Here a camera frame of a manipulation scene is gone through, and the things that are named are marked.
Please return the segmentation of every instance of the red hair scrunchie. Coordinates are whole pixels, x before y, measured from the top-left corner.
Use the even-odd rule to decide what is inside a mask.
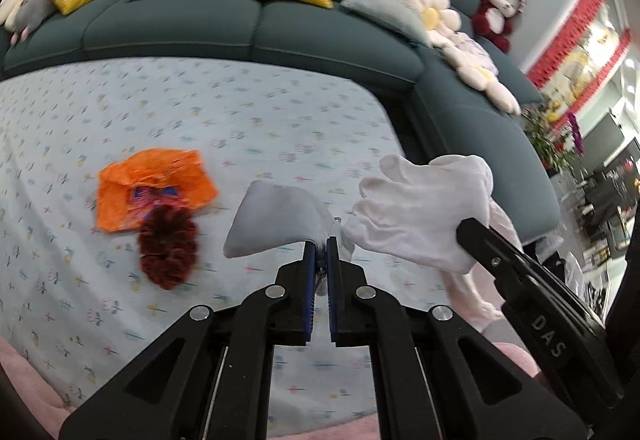
[[[196,263],[198,229],[185,207],[160,205],[140,228],[140,266],[149,280],[165,290],[184,283]]]

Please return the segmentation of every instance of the potted plant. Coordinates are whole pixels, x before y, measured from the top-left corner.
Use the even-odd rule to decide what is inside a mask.
[[[569,113],[567,124],[554,134],[546,123],[544,112],[544,108],[540,108],[530,109],[522,114],[526,120],[524,133],[536,150],[549,178],[565,169],[573,172],[572,162],[577,156],[584,154],[584,143],[575,115]]]

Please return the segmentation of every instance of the metal screw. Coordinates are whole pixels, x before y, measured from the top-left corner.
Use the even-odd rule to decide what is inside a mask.
[[[196,306],[189,312],[189,317],[194,321],[204,321],[209,317],[209,309],[206,306]]]
[[[376,290],[370,286],[360,286],[356,290],[356,296],[360,299],[373,299],[376,296]]]
[[[264,291],[266,296],[271,299],[277,299],[278,297],[282,297],[285,295],[286,290],[284,290],[283,286],[280,285],[271,285],[267,287],[267,290]]]
[[[448,321],[453,317],[453,312],[448,306],[440,305],[431,310],[431,315],[433,315],[437,321]]]

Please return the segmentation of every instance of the red teddy bear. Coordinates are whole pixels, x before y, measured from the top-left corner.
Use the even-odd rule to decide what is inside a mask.
[[[513,32],[512,19],[524,11],[526,3],[525,0],[480,0],[478,13],[471,18],[476,35],[486,37],[508,53],[511,43],[504,36]]]

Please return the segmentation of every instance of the gray cloth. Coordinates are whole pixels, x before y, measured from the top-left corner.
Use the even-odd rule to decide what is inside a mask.
[[[338,241],[340,259],[350,261],[354,244],[322,201],[299,187],[256,180],[238,207],[223,253],[244,257],[299,241],[324,250],[330,236]]]
[[[26,0],[15,16],[15,33],[20,36],[28,28],[28,34],[33,34],[45,19],[57,11],[51,0]]]

